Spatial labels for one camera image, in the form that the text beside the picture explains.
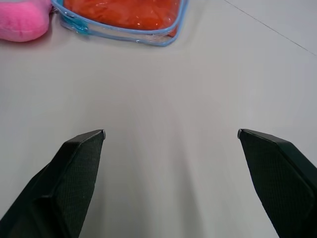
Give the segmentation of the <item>clear pouch with orange contents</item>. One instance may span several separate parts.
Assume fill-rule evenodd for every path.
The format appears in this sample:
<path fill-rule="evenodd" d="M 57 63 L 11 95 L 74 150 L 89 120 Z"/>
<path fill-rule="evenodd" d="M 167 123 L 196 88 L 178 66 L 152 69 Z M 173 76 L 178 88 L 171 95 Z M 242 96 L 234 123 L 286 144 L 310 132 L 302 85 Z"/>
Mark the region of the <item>clear pouch with orange contents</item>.
<path fill-rule="evenodd" d="M 115 27 L 84 18 L 63 6 L 63 0 L 51 0 L 58 11 L 60 24 L 84 36 L 97 36 L 114 40 L 136 42 L 140 44 L 166 47 L 173 43 L 182 27 L 188 0 L 180 0 L 180 7 L 175 22 L 159 30 L 133 30 Z"/>

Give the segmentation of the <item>pink plush toy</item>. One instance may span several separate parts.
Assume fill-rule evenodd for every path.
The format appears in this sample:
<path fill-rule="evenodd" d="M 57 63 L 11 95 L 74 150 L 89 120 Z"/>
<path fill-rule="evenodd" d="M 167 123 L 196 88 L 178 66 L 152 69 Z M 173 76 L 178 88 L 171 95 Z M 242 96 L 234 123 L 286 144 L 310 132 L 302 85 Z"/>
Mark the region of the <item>pink plush toy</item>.
<path fill-rule="evenodd" d="M 0 0 L 0 40 L 28 42 L 49 29 L 51 0 Z"/>

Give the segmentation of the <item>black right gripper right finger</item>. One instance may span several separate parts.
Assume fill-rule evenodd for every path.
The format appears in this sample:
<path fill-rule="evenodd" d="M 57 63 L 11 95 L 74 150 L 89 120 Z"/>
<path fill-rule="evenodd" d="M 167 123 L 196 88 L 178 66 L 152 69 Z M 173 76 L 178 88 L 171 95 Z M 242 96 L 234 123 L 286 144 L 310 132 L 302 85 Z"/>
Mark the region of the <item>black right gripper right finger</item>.
<path fill-rule="evenodd" d="M 317 238 L 317 167 L 289 141 L 240 129 L 252 183 L 279 238 Z"/>

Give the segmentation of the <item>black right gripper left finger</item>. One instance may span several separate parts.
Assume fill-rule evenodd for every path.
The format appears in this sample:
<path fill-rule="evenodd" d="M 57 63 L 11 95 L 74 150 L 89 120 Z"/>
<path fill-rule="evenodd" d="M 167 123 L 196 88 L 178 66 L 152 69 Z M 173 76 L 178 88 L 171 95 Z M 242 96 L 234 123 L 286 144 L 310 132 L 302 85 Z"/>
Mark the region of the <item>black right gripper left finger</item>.
<path fill-rule="evenodd" d="M 103 129 L 63 143 L 0 220 L 0 238 L 79 238 L 95 189 Z"/>

